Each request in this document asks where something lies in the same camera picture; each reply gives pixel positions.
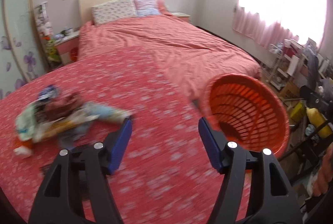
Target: screw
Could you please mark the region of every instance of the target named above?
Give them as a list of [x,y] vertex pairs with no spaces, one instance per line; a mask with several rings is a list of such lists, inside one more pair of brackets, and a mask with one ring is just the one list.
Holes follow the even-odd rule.
[[236,142],[234,142],[234,141],[229,141],[228,142],[228,146],[230,147],[230,148],[236,148],[237,147],[237,143]]
[[271,155],[271,154],[272,154],[272,151],[271,151],[270,149],[268,149],[268,148],[264,148],[264,149],[262,150],[262,152],[263,152],[265,155]]
[[104,146],[104,145],[103,145],[101,142],[97,142],[97,143],[94,144],[94,148],[95,148],[95,149],[102,149],[103,146]]
[[65,156],[65,155],[68,154],[68,151],[67,151],[66,149],[63,149],[63,150],[61,150],[61,151],[59,152],[59,154],[60,154],[61,156]]

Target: pile of clothes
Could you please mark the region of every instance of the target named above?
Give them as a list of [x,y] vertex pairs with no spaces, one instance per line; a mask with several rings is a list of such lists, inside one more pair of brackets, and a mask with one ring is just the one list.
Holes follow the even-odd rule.
[[74,141],[88,132],[94,120],[121,124],[132,117],[127,110],[85,102],[80,93],[62,98],[59,90],[50,85],[17,116],[14,153],[29,157],[34,152],[34,144],[55,136],[61,149],[71,150]]

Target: purple flower decal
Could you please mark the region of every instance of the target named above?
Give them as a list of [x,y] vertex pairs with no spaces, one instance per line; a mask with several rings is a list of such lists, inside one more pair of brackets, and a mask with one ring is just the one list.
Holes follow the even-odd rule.
[[38,78],[38,75],[34,71],[32,71],[32,73],[34,74],[33,76],[32,76],[31,73],[26,72],[26,74],[27,74],[27,76],[29,77],[30,80],[34,80],[34,79]]
[[[8,95],[10,95],[10,93],[11,93],[11,92],[6,92],[5,97],[7,97]],[[0,100],[2,100],[2,99],[3,99],[3,90],[0,89]]]
[[16,42],[16,38],[15,38],[15,37],[13,38],[13,43],[14,43],[14,45],[15,45],[16,47],[20,47],[20,46],[22,45],[21,42]]
[[36,65],[36,59],[33,57],[34,54],[29,51],[28,55],[24,56],[24,62],[28,65],[28,72],[33,72],[34,71],[34,67]]
[[6,72],[8,72],[10,70],[11,66],[12,66],[12,64],[10,62],[8,62],[6,65]]
[[7,37],[3,36],[1,37],[1,47],[3,50],[11,50],[11,46],[9,45],[9,41]]
[[15,89],[17,90],[18,88],[21,88],[23,85],[26,85],[26,82],[19,78],[15,82]]

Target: nightstand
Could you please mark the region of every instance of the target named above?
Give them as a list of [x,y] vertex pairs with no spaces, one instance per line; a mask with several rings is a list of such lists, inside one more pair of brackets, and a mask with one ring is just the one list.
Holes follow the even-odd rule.
[[179,19],[189,22],[190,15],[181,13],[181,12],[171,12],[171,14],[175,17],[178,17]]
[[72,35],[63,38],[61,42],[55,44],[63,65],[77,61],[79,35],[80,31],[74,32]]

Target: striped pillow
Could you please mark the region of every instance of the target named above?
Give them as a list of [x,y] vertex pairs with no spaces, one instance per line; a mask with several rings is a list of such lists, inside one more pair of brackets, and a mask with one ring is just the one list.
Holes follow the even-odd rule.
[[160,15],[158,0],[134,0],[137,17]]

